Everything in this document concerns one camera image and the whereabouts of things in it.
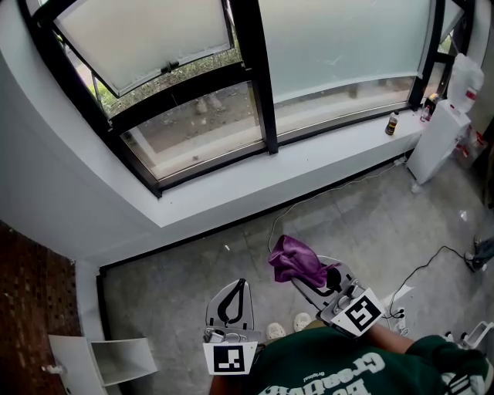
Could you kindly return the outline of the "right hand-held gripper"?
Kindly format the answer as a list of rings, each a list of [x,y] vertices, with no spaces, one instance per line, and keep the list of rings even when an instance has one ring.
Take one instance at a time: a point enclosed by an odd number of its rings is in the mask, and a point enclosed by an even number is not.
[[[361,337],[384,316],[384,307],[370,289],[363,289],[349,266],[318,256],[326,270],[324,286],[316,288],[302,279],[292,284],[318,311],[318,320],[351,339]]]

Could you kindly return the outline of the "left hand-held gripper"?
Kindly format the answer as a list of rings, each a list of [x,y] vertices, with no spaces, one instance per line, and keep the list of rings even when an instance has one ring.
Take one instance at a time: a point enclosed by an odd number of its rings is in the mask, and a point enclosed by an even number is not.
[[[204,331],[203,348],[209,374],[249,374],[259,333],[250,331],[254,330],[254,313],[250,285],[245,279],[228,284],[209,302],[206,323],[210,326]]]

